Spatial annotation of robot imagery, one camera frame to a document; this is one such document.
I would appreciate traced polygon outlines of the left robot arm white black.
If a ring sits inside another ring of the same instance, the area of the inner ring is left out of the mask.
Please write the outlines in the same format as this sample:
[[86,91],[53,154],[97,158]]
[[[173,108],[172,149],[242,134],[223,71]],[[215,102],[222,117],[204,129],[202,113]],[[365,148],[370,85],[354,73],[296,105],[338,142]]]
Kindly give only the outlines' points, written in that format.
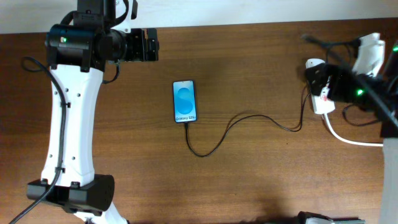
[[52,118],[47,158],[39,179],[27,186],[33,205],[62,208],[85,223],[125,223],[114,202],[114,177],[97,174],[92,145],[96,100],[106,83],[107,63],[155,62],[154,28],[134,29],[136,1],[78,1],[46,35],[52,82]]

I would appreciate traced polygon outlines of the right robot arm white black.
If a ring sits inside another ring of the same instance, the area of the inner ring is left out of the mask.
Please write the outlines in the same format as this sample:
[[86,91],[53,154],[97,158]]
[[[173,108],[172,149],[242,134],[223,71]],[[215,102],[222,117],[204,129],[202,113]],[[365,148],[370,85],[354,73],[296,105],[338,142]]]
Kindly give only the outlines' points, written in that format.
[[384,154],[384,185],[380,223],[397,223],[397,49],[385,60],[386,43],[377,33],[363,36],[344,45],[354,49],[354,64],[343,60],[332,51],[336,42],[324,42],[311,36],[306,38],[326,50],[328,57],[339,63],[311,58],[305,63],[305,78],[310,86],[313,110],[323,116],[326,126],[335,138],[345,143],[353,141],[339,136],[332,128],[329,113],[337,102],[348,103],[374,113],[382,124],[382,148]]

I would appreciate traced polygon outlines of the blue screen Galaxy smartphone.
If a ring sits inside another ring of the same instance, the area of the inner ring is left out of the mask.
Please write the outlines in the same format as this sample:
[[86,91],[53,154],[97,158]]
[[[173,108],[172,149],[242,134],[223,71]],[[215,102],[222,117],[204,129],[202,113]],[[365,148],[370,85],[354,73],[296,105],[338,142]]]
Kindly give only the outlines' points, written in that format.
[[195,86],[193,80],[173,82],[174,118],[176,123],[197,120]]

